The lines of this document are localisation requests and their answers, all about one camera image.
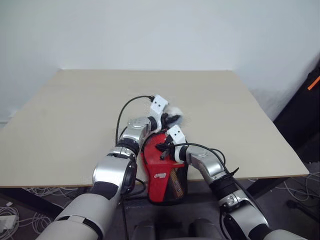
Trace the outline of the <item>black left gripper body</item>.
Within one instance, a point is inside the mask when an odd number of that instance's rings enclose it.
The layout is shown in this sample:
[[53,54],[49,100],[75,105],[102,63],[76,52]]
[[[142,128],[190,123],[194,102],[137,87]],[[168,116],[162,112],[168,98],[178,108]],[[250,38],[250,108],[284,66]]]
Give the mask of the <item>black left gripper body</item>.
[[167,112],[163,113],[160,118],[161,130],[167,130],[170,128],[170,124],[173,122],[172,117]]

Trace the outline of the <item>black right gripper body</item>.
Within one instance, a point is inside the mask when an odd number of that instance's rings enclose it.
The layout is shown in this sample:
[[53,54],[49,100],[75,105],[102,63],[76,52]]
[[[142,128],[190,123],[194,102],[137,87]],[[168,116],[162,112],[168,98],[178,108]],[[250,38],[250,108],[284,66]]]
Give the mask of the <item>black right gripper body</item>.
[[170,157],[171,160],[175,160],[175,153],[176,153],[176,147],[173,138],[168,135],[164,141],[165,144],[168,144],[168,150],[169,155],[167,157]]

